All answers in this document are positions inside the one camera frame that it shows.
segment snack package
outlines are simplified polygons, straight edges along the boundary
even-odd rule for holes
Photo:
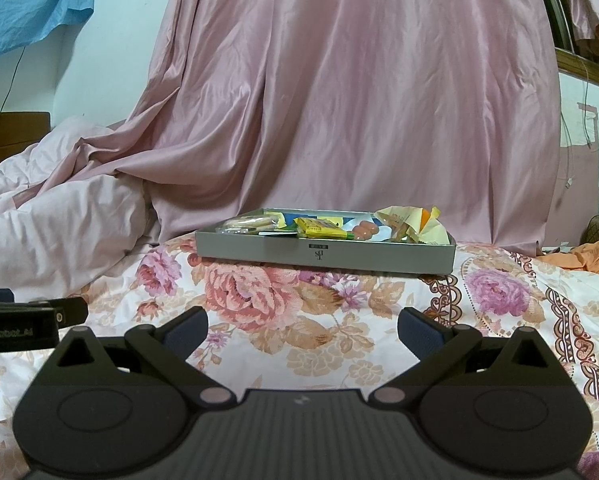
[[[284,213],[280,213],[279,211],[264,211],[264,216],[271,216],[275,218],[277,229],[284,229],[286,227],[286,217]]]
[[[279,219],[274,215],[238,216],[226,220],[217,228],[222,234],[257,234],[261,231],[272,231],[278,227]]]
[[[391,228],[391,240],[409,237],[415,243],[448,245],[449,234],[439,223],[439,209],[428,212],[421,207],[391,206],[375,213],[375,217]]]
[[[297,224],[295,224],[295,222],[292,222],[291,225],[287,225],[285,227],[278,227],[272,231],[261,231],[259,233],[260,236],[276,236],[276,237],[287,237],[287,238],[292,238],[295,237],[297,238]]]
[[[304,238],[332,238],[334,240],[355,240],[355,235],[347,233],[329,220],[317,218],[295,218],[297,232]]]

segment yellow snack packet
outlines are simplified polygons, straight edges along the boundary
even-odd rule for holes
[[[329,220],[316,218],[295,218],[297,233],[304,238],[333,238],[335,240],[354,240],[355,235],[347,233]]]

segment black clamp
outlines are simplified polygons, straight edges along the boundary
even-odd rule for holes
[[[15,303],[12,290],[0,288],[0,352],[54,348],[60,329],[80,325],[87,316],[83,298]]]
[[[407,308],[420,363],[372,392],[233,392],[186,364],[194,307],[123,337],[73,328],[17,406],[26,480],[580,479],[593,428],[541,336],[484,338]]]

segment wooden headboard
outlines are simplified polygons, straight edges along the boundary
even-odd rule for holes
[[[48,112],[0,114],[0,162],[39,142],[50,131]]]

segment floral bedsheet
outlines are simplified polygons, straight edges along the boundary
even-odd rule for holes
[[[418,278],[218,262],[194,235],[139,250],[86,286],[87,324],[120,335],[202,305],[208,337],[189,362],[241,396],[248,388],[361,388],[367,395],[417,362],[397,337],[414,306],[484,335],[537,328],[586,399],[595,422],[581,469],[599,479],[599,276],[483,245],[457,248],[450,276]],[[26,471],[10,422],[49,351],[0,354],[0,480]]]

